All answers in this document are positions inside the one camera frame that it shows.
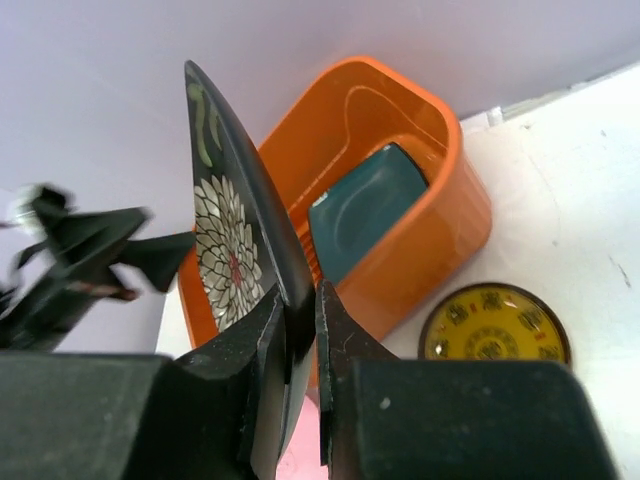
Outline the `pink round plate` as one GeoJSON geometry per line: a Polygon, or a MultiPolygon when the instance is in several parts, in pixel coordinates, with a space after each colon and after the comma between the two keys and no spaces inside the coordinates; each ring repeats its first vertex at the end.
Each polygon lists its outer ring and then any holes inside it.
{"type": "Polygon", "coordinates": [[[306,396],[296,428],[282,456],[277,480],[327,480],[328,469],[320,462],[319,411],[306,396]]]}

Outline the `teal square plate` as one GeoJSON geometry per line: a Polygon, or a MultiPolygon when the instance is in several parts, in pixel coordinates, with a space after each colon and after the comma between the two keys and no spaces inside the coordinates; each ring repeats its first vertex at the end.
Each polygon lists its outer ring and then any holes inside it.
{"type": "Polygon", "coordinates": [[[326,190],[308,209],[322,275],[341,282],[428,187],[407,152],[390,143],[326,190]]]}

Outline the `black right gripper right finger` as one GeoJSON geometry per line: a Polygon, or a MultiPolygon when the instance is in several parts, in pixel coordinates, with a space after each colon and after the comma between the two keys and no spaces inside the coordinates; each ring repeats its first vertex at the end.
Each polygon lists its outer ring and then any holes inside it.
{"type": "Polygon", "coordinates": [[[613,479],[587,396],[551,361],[402,360],[315,300],[320,460],[332,479],[613,479]]]}

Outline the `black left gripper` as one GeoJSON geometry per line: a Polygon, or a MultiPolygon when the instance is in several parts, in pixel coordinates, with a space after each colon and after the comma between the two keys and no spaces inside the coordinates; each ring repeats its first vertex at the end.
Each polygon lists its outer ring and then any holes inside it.
{"type": "Polygon", "coordinates": [[[128,302],[130,289],[113,264],[137,268],[157,292],[167,293],[194,247],[190,231],[129,240],[150,219],[146,208],[77,213],[68,202],[65,192],[35,184],[10,204],[12,221],[7,225],[26,230],[36,243],[16,255],[13,284],[1,291],[3,349],[53,350],[97,301],[128,302]],[[20,270],[42,251],[53,264],[16,298],[20,270]]]}

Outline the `black square floral plate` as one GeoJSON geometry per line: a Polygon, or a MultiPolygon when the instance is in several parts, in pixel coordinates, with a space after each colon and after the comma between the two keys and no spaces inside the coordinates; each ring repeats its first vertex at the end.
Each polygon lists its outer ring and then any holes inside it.
{"type": "Polygon", "coordinates": [[[301,411],[311,370],[315,288],[287,210],[253,141],[194,61],[184,66],[191,136],[196,261],[218,332],[277,287],[285,319],[281,451],[301,411]]]}

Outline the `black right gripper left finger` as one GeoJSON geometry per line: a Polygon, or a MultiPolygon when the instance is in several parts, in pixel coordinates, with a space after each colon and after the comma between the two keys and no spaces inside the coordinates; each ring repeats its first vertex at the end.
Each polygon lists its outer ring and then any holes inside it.
{"type": "Polygon", "coordinates": [[[284,312],[248,316],[178,359],[7,352],[5,479],[271,479],[284,406],[284,312]]]}

